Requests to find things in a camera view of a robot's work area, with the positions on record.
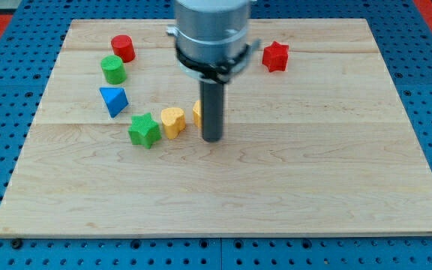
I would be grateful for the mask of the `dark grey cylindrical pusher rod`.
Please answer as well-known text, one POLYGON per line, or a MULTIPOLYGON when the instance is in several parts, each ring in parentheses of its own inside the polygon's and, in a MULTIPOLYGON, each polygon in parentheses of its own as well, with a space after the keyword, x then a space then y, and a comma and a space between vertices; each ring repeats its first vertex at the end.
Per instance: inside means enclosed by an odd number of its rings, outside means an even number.
POLYGON ((209 143, 219 141, 224 131, 224 85, 199 84, 202 138, 209 143))

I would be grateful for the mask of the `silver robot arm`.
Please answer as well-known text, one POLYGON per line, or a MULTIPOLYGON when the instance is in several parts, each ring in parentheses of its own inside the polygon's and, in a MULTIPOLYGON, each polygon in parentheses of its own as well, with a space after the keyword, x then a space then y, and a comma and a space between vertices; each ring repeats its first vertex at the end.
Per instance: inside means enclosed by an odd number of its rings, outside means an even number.
POLYGON ((175 39, 179 67, 199 81, 202 138, 219 141, 224 132, 225 85, 250 63, 260 40, 247 43, 251 0, 176 0, 175 39))

